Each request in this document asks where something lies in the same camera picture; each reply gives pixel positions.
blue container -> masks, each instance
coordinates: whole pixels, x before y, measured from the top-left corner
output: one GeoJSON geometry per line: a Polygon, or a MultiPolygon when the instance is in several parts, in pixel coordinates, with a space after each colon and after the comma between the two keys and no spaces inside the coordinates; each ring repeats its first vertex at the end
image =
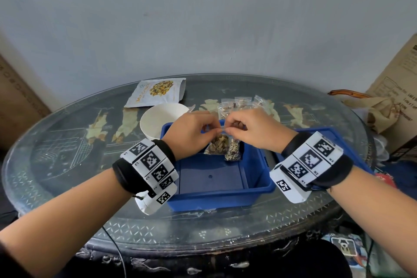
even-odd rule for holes
{"type": "MultiPolygon", "coordinates": [[[[311,132],[311,133],[319,131],[321,134],[323,134],[326,138],[331,140],[333,143],[335,143],[336,145],[339,145],[343,149],[343,153],[346,154],[347,156],[349,156],[353,160],[353,163],[357,167],[362,168],[364,171],[366,171],[366,172],[368,172],[372,175],[374,174],[373,170],[371,168],[369,168],[368,165],[366,165],[366,163],[356,154],[356,152],[354,150],[351,149],[350,146],[348,146],[346,144],[346,142],[339,135],[339,133],[337,133],[337,131],[334,130],[333,128],[323,127],[323,128],[313,128],[313,129],[297,129],[296,131],[298,131],[298,132],[308,131],[308,132],[311,132]]],[[[276,153],[276,155],[278,157],[279,162],[282,162],[284,160],[284,158],[281,156],[281,154],[276,153]]],[[[318,186],[313,186],[312,189],[313,190],[322,190],[318,186]]]]}
{"type": "MultiPolygon", "coordinates": [[[[162,127],[161,137],[172,123],[162,127]]],[[[263,193],[275,190],[262,150],[244,143],[242,160],[227,162],[224,155],[199,153],[176,162],[177,193],[168,201],[174,211],[209,210],[252,205],[263,193]]]]}

table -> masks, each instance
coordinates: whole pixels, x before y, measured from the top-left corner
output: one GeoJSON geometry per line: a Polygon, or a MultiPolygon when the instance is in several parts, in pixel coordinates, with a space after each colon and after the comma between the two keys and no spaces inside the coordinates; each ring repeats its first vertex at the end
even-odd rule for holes
{"type": "MultiPolygon", "coordinates": [[[[333,127],[368,165],[372,164],[372,137],[361,120],[333,97],[270,77],[178,77],[187,78],[182,101],[186,106],[205,109],[213,106],[213,100],[257,94],[274,102],[285,125],[333,127]],[[302,122],[294,118],[299,108],[302,122]]],[[[74,102],[44,118],[19,139],[8,153],[2,178],[6,194],[20,214],[107,169],[122,151],[145,138],[139,125],[123,141],[114,136],[122,123],[123,106],[136,85],[115,87],[74,102]],[[91,138],[87,129],[97,120],[101,121],[101,134],[91,138]]],[[[146,110],[140,108],[137,118],[146,110]]],[[[268,164],[275,164],[272,157],[268,164]]],[[[244,268],[249,265],[245,251],[259,245],[285,254],[300,237],[311,237],[312,229],[319,231],[340,216],[341,208],[324,191],[313,192],[304,203],[292,204],[277,189],[250,207],[172,212],[165,205],[150,216],[141,213],[132,199],[105,228],[134,268],[190,273],[219,264],[244,268]],[[178,257],[183,261],[173,261],[178,257]]],[[[77,255],[120,264],[114,245],[102,230],[77,255]]]]}

wrist-mounted device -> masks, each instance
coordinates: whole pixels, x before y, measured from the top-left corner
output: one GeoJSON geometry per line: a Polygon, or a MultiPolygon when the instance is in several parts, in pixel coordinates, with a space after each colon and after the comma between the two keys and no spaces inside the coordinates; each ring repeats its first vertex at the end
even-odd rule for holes
{"type": "Polygon", "coordinates": [[[150,215],[177,192],[174,164],[174,154],[164,141],[143,139],[120,155],[113,170],[122,187],[137,194],[140,210],[150,215]]]}
{"type": "Polygon", "coordinates": [[[284,160],[269,176],[292,203],[307,200],[314,185],[322,189],[337,185],[353,167],[343,149],[320,132],[298,133],[281,155],[284,160]]]}

person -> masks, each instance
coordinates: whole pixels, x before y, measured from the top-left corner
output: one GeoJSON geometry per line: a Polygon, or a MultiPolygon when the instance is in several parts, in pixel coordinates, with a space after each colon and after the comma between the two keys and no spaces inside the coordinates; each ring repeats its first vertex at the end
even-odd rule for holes
{"type": "MultiPolygon", "coordinates": [[[[260,108],[232,112],[225,130],[245,143],[273,152],[282,152],[297,135],[260,108]],[[242,122],[246,130],[235,127],[236,122],[242,122]]],[[[213,115],[197,111],[178,118],[163,141],[179,160],[203,149],[221,131],[213,115]],[[210,130],[202,134],[207,125],[210,130]]],[[[417,276],[415,200],[358,167],[328,193],[404,270],[417,276]]],[[[53,198],[0,232],[2,269],[12,266],[35,277],[58,273],[131,197],[110,168],[53,198]]]]}

round glass table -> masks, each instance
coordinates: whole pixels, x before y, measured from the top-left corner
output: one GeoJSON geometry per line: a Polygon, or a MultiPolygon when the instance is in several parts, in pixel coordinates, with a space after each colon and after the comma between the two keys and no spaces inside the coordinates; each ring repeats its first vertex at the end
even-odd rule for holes
{"type": "MultiPolygon", "coordinates": [[[[274,103],[281,123],[293,128],[333,127],[368,165],[372,164],[373,139],[367,129],[350,109],[330,96],[270,77],[181,77],[187,78],[182,100],[186,106],[210,110],[222,98],[257,94],[274,103]]],[[[6,194],[20,214],[111,167],[124,150],[145,138],[139,125],[127,136],[116,134],[126,116],[123,106],[136,85],[108,89],[74,102],[44,118],[16,142],[3,165],[2,178],[6,194]],[[99,134],[89,130],[97,122],[101,124],[99,134]]],[[[137,120],[146,110],[137,109],[137,120]]],[[[270,167],[275,165],[272,157],[268,162],[270,167]]],[[[122,254],[131,258],[133,265],[135,261],[143,265],[146,258],[226,253],[294,237],[340,210],[324,191],[312,192],[301,204],[290,203],[277,189],[249,207],[173,212],[165,205],[150,216],[132,199],[105,227],[122,254]]],[[[79,255],[91,257],[91,251],[117,254],[102,230],[79,255]]]]}

